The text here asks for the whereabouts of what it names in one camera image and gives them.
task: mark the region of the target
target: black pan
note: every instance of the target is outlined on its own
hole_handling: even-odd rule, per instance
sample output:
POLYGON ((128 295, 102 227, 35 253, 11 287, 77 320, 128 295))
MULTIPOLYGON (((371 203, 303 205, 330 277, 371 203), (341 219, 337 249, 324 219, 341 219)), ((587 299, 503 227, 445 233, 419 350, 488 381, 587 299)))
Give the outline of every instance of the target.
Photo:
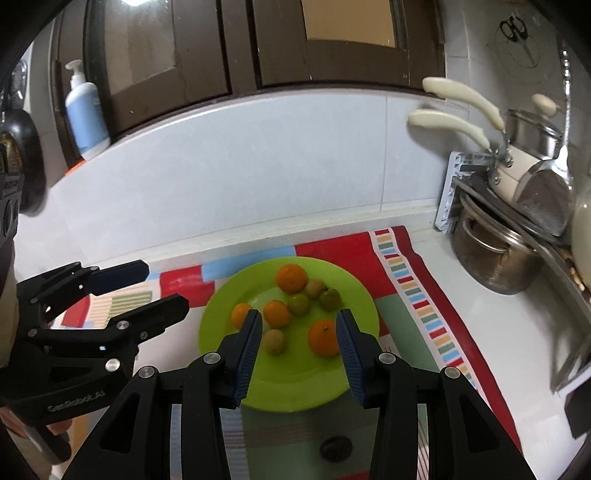
POLYGON ((3 133, 8 134, 16 144, 22 159, 21 170, 25 176, 25 183, 22 188, 20 211, 34 213, 41 206, 47 188, 43 152, 31 115, 25 110, 9 108, 10 91, 9 82, 4 89, 0 108, 0 137, 3 133))

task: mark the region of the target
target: orange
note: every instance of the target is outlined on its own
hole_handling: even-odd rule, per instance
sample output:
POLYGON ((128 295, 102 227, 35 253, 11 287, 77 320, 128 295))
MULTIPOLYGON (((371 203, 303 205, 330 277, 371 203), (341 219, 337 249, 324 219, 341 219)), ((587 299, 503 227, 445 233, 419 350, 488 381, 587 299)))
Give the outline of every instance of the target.
POLYGON ((308 330, 308 345, 318 356, 328 358, 337 355, 339 344, 336 340, 336 322, 320 320, 312 325, 308 330))
POLYGON ((236 330, 240 330, 242 328, 242 324, 246 319, 248 310, 250 310, 251 308, 252 307, 248 303, 239 303, 232 309, 230 319, 232 321, 232 325, 236 327, 236 330))
POLYGON ((271 300, 265 305, 262 312, 271 328, 283 328, 290 322, 290 311, 282 301, 271 300))
POLYGON ((308 274, 299 265, 283 265, 275 277, 277 286, 285 293, 294 294, 304 290, 308 283, 308 274))

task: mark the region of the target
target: colorful tablecloth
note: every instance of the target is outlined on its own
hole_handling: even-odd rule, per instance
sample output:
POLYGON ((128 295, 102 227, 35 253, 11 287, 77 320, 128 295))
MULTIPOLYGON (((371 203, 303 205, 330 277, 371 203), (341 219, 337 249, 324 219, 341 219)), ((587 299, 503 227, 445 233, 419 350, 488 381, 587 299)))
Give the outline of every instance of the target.
MULTIPOLYGON (((304 256, 332 262, 357 277, 375 301, 382 348, 414 367, 439 371, 458 367, 490 405, 514 442, 519 437, 507 405, 466 326, 423 260, 413 251, 404 227, 385 228, 180 270, 152 273, 146 282, 103 297, 87 297, 60 319, 65 328, 103 328, 114 315, 172 293, 180 293, 196 311, 229 277, 262 260, 304 256)), ((173 411, 171 474, 181 478, 178 458, 180 406, 173 411)), ((309 411, 279 414, 241 407, 222 411, 228 462, 233 479, 365 479, 369 469, 378 412, 363 410, 347 392, 309 411), (323 441, 344 435, 353 453, 341 463, 319 454, 323 441)), ((417 478, 428 478, 427 417, 419 415, 417 478)))

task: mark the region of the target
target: small green fruit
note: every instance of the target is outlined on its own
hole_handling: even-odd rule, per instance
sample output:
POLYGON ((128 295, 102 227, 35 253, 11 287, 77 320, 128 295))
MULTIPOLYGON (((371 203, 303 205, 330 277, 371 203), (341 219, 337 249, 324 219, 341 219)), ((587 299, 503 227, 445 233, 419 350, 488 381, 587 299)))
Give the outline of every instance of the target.
POLYGON ((318 297, 318 302, 323 310, 327 312, 333 312, 341 308, 343 302, 340 299, 340 293, 334 288, 322 292, 318 297))
POLYGON ((308 295, 312 300, 318 300, 320 294, 326 290, 326 284, 322 280, 308 280, 308 283, 304 287, 304 293, 308 295))
POLYGON ((262 336, 261 348, 269 355, 279 355, 285 351, 287 339, 281 330, 269 330, 262 336))
POLYGON ((287 309, 296 317, 306 315, 310 311, 310 299, 303 293, 296 293, 287 300, 287 309))

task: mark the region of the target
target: white bottle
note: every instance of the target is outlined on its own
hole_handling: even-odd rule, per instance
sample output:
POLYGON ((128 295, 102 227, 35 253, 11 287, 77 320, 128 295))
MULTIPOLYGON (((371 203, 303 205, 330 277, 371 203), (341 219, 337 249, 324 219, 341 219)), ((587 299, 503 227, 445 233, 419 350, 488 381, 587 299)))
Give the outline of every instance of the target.
POLYGON ((66 97, 68 120, 80 155, 90 160, 111 144, 100 108, 99 91, 94 83, 86 81, 82 60, 72 60, 66 64, 66 69, 74 71, 70 80, 72 91, 66 97))

